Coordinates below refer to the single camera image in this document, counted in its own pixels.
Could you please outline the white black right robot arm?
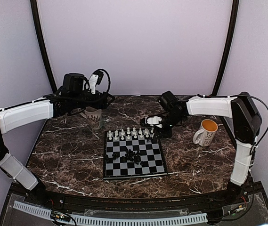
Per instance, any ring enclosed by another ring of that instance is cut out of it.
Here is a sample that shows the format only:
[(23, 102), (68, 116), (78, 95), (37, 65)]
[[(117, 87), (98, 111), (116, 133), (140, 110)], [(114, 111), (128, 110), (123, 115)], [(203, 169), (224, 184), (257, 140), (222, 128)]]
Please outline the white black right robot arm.
[(163, 113), (140, 120), (142, 127), (153, 127), (154, 138), (170, 138), (172, 128), (190, 115), (214, 115), (232, 119), (236, 141), (236, 156), (232, 174), (223, 200), (234, 204), (242, 196), (242, 187), (251, 175), (262, 117), (254, 103), (256, 97), (247, 92), (231, 96), (185, 96), (178, 99), (170, 91), (163, 93), (158, 102)]

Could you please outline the black grey chess board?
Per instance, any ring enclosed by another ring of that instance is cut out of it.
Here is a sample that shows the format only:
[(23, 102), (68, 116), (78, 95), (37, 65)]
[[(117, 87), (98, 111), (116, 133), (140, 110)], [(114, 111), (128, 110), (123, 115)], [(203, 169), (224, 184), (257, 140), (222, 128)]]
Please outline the black grey chess board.
[(104, 133), (103, 179), (149, 178), (168, 174), (161, 141), (153, 129)]

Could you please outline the pile of black chess pieces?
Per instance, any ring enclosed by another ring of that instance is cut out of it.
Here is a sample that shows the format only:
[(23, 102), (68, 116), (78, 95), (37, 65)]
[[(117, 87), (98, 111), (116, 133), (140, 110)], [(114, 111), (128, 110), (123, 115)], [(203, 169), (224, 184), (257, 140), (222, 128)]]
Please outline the pile of black chess pieces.
[(120, 153), (113, 153), (110, 157), (108, 154), (104, 156), (104, 162), (112, 163), (114, 160), (120, 159), (120, 162), (131, 162), (134, 164), (142, 164), (141, 152), (132, 151), (131, 149), (125, 148), (125, 154), (121, 156)]

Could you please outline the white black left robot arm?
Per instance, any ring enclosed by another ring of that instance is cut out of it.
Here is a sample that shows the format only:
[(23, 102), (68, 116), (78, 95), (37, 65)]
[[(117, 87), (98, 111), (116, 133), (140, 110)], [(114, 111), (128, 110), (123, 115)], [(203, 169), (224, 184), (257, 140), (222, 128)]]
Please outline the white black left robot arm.
[(96, 69), (88, 78), (67, 73), (56, 92), (0, 108), (0, 169), (39, 205), (46, 205), (50, 199), (44, 183), (9, 151), (3, 138), (40, 121), (80, 114), (88, 107), (106, 109), (115, 99), (110, 88), (111, 78), (105, 69)]

